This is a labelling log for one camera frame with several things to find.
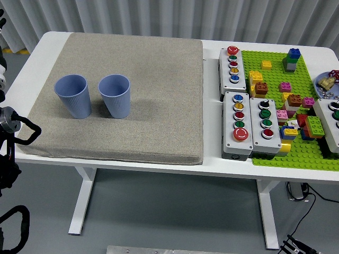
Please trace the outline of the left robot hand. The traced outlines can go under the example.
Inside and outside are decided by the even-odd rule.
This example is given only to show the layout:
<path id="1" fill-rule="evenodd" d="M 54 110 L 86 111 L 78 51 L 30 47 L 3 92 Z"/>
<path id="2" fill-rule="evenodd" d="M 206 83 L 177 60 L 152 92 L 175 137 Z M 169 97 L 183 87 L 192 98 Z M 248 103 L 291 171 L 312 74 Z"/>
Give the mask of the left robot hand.
<path id="1" fill-rule="evenodd" d="M 3 26 L 6 24 L 6 18 L 3 17 L 4 15 L 4 10 L 1 8 L 1 26 L 0 29 L 2 31 Z M 5 58 L 3 57 L 3 50 L 2 48 L 0 48 L 0 54 L 1 54 L 1 90 L 5 89 L 6 86 L 6 79 L 4 76 L 4 73 L 7 71 L 7 62 L 5 60 Z"/>

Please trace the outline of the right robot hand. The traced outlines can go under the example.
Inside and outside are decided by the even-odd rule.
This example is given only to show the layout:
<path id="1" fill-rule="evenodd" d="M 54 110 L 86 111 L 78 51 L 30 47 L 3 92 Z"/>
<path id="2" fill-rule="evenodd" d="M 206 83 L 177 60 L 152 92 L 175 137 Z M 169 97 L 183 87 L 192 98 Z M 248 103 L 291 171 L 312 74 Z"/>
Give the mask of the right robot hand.
<path id="1" fill-rule="evenodd" d="M 305 243 L 296 240 L 293 238 L 291 235 L 287 235 L 288 240 L 283 241 L 283 245 L 280 246 L 279 253 L 288 253 L 288 254 L 293 254 L 293 253 L 298 253 L 298 254 L 320 254 L 320 251 L 315 250 L 314 248 L 306 245 Z"/>

